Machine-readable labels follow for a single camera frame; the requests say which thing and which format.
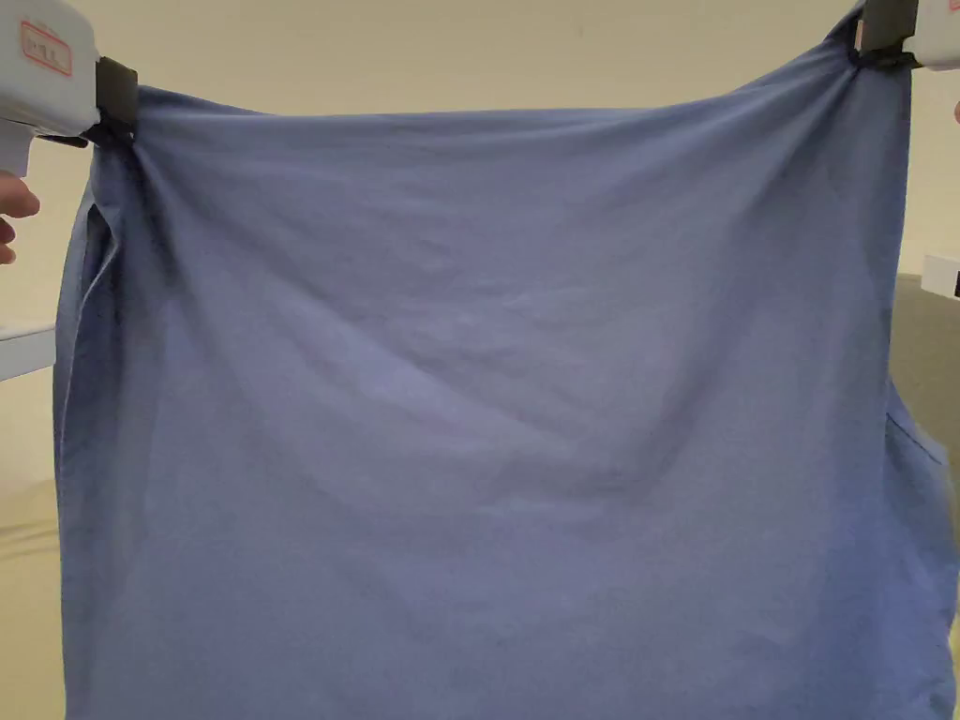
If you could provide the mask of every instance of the blue fabric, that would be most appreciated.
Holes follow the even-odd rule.
[[[947,718],[909,108],[836,33],[644,111],[144,90],[60,307],[68,718]]]

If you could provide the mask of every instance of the human hand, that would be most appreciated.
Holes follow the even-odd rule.
[[[0,171],[0,216],[29,218],[40,211],[40,200],[30,192],[20,178]],[[10,247],[16,232],[10,223],[0,217],[0,265],[10,265],[16,252]]]

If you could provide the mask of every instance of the white box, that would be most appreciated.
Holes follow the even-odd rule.
[[[928,293],[960,300],[960,259],[928,255],[921,287]]]

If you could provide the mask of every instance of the label sticker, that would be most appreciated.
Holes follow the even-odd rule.
[[[70,46],[26,20],[20,23],[20,46],[23,54],[36,64],[68,78],[73,76],[73,53]]]

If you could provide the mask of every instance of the beige wall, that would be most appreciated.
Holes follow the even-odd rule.
[[[146,84],[281,113],[649,107],[801,53],[852,0],[74,0]],[[904,268],[960,255],[960,73],[917,75]],[[88,155],[37,143],[42,216],[0,269],[0,324],[54,313]],[[49,373],[0,384],[0,493],[51,475]]]

